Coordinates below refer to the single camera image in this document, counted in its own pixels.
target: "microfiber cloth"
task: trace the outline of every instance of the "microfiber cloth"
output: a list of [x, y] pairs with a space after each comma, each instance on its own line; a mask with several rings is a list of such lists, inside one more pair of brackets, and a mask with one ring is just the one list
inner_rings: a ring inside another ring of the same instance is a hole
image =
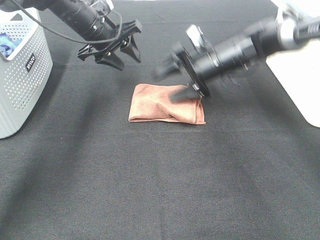
[[180, 102], [171, 102], [170, 96], [185, 88], [187, 87], [184, 85], [159, 86], [138, 84], [132, 95], [129, 121], [206, 124], [201, 99], [186, 99]]
[[22, 39], [13, 41], [5, 32], [0, 33], [0, 51], [3, 52], [4, 56], [7, 58], [12, 54], [21, 41]]

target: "plastic basket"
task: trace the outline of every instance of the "plastic basket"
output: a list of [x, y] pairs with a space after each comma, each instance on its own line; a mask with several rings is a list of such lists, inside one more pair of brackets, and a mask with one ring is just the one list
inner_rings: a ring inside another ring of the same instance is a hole
[[[27, 10], [40, 20], [35, 8]], [[0, 52], [0, 139], [16, 133], [37, 103], [52, 69], [42, 27], [22, 11], [0, 11], [0, 33], [21, 43], [7, 58]]]

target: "black cylinder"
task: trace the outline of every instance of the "black cylinder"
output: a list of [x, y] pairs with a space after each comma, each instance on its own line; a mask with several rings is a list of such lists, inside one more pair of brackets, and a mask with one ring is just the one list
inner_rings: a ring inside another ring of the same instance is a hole
[[263, 52], [261, 57], [267, 57], [275, 52], [284, 50], [280, 44], [279, 26], [276, 22], [272, 22], [264, 28], [259, 34], [259, 41], [257, 44], [260, 45]]
[[294, 41], [305, 43], [310, 39], [320, 38], [320, 17], [302, 22], [294, 30]]
[[[48, 7], [58, 18], [78, 33], [86, 41], [99, 41], [113, 38], [112, 29], [91, 6], [80, 0], [56, 0]], [[92, 44], [97, 50], [103, 50], [110, 43]]]
[[194, 71], [200, 81], [206, 81], [228, 70], [244, 66], [257, 57], [250, 37], [236, 36], [214, 47], [194, 62]]

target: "cable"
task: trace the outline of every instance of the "cable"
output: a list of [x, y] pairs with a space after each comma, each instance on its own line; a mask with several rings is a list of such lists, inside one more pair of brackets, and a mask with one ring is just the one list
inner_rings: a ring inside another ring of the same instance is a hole
[[67, 39], [69, 41], [72, 41], [72, 42], [76, 42], [76, 43], [79, 43], [79, 44], [104, 44], [104, 43], [109, 43], [109, 42], [112, 42], [116, 39], [119, 38], [120, 34], [121, 34], [121, 30], [122, 30], [122, 16], [120, 13], [118, 13], [117, 11], [115, 10], [111, 10], [111, 12], [115, 13], [118, 17], [119, 17], [119, 29], [118, 29], [118, 33], [115, 37], [113, 38], [109, 38], [109, 39], [105, 39], [105, 40], [98, 40], [98, 41], [83, 41], [83, 40], [77, 40], [77, 39], [74, 39], [74, 38], [71, 38], [71, 37], [68, 37], [56, 30], [53, 30], [52, 28], [42, 24], [40, 21], [38, 21], [37, 19], [35, 19], [29, 12], [26, 11], [26, 9], [21, 6], [16, 0], [10, 0], [13, 4], [15, 4], [25, 15], [27, 15], [31, 20], [33, 20], [34, 22], [36, 22], [37, 24], [39, 24], [41, 27], [43, 27], [44, 29], [48, 30], [49, 32], [55, 34], [55, 35], [58, 35], [59, 37], [61, 38], [64, 38], [64, 39]]

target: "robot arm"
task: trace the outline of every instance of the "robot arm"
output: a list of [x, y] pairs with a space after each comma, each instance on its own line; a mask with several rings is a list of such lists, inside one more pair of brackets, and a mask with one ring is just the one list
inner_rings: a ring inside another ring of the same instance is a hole
[[133, 34], [140, 33], [142, 26], [138, 20], [115, 24], [108, 16], [114, 8], [111, 0], [0, 0], [0, 9], [5, 12], [19, 10], [18, 6], [40, 11], [49, 9], [65, 22], [88, 42], [78, 52], [83, 61], [94, 56], [98, 64], [123, 70], [124, 63], [114, 53], [120, 48], [140, 62]]
[[228, 39], [215, 47], [203, 37], [199, 27], [192, 25], [186, 31], [196, 54], [190, 55], [178, 43], [171, 58], [154, 71], [156, 78], [179, 73], [183, 67], [190, 75], [188, 88], [171, 96], [172, 101], [201, 98], [210, 95], [207, 81], [229, 70], [248, 68], [252, 62], [287, 50], [303, 47], [310, 39], [320, 38], [320, 18], [302, 21], [288, 17], [278, 23], [275, 19], [258, 22], [241, 34]]

